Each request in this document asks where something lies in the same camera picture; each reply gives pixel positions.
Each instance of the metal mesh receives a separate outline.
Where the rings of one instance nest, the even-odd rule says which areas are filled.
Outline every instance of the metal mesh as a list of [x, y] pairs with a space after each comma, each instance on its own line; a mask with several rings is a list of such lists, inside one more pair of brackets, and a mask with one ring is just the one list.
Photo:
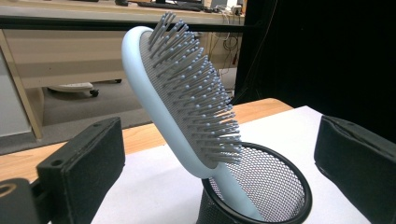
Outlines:
[[[302, 222], [301, 218], [306, 218], [310, 211], [311, 192], [297, 167], [271, 149], [250, 143], [243, 143], [242, 156], [240, 164], [228, 164], [228, 167], [261, 213], [264, 222], [259, 223], [277, 223], [294, 219], [295, 223]], [[204, 181], [206, 192], [201, 201], [198, 224], [257, 223], [257, 220], [239, 222], [239, 215], [234, 210], [224, 211], [221, 207], [227, 206], [221, 200], [221, 193], [215, 181], [206, 181], [209, 184], [206, 186]], [[220, 216], [216, 213], [223, 213], [221, 219], [216, 219]]]

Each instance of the wooden desk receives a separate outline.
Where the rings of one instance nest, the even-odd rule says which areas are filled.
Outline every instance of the wooden desk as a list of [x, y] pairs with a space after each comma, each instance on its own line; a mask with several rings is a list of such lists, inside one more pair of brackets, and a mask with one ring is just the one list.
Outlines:
[[[35, 137], [43, 137], [42, 87], [125, 78], [120, 58], [125, 33], [142, 22], [157, 22], [165, 11], [138, 7], [135, 3], [120, 7], [114, 1], [0, 1], [1, 17], [9, 16], [9, 21], [26, 19], [6, 25], [6, 28], [0, 22], [3, 28], [0, 47]], [[244, 24], [244, 17], [226, 20], [216, 13], [175, 12], [177, 20], [182, 19], [187, 24]], [[45, 25], [34, 25], [33, 21], [42, 21]], [[83, 24], [69, 25], [75, 21]], [[123, 24], [121, 28], [117, 27], [119, 23]], [[200, 41], [207, 54], [211, 42], [203, 38]], [[217, 53], [217, 61], [212, 60], [212, 63], [224, 64], [228, 53]]]
[[[276, 99], [264, 99], [236, 105], [234, 112], [238, 122], [245, 123], [290, 109], [292, 107]], [[122, 134], [126, 154], [165, 144], [154, 124], [125, 129], [122, 131]], [[63, 144], [60, 143], [0, 156], [0, 181], [15, 177], [26, 178], [30, 181], [37, 179], [35, 167]]]

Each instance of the black foam block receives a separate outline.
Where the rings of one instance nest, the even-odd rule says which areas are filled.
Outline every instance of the black foam block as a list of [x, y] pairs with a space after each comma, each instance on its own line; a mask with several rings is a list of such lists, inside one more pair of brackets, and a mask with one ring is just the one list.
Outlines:
[[53, 224], [90, 223], [125, 163], [120, 118], [94, 123], [37, 166]]
[[370, 222], [396, 223], [394, 143], [355, 123], [323, 116], [315, 161]]

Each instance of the hairbrush handle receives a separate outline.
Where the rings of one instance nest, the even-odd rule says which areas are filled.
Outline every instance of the hairbrush handle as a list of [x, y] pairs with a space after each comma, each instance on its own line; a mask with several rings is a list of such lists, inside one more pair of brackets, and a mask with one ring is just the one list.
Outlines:
[[225, 163], [220, 162], [216, 170], [213, 179], [219, 188], [224, 202], [234, 211], [245, 217], [263, 221], [262, 215], [249, 199], [245, 191], [241, 189], [241, 186], [235, 180]]

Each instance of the black mesh cup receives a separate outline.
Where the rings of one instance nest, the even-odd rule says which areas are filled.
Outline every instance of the black mesh cup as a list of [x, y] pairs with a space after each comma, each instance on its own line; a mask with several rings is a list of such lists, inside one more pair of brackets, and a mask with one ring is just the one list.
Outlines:
[[227, 164], [233, 176], [256, 205], [264, 221], [245, 217], [222, 200], [216, 182], [204, 179], [197, 224], [302, 223], [312, 206], [312, 194], [303, 174], [275, 151], [242, 143], [242, 162]]

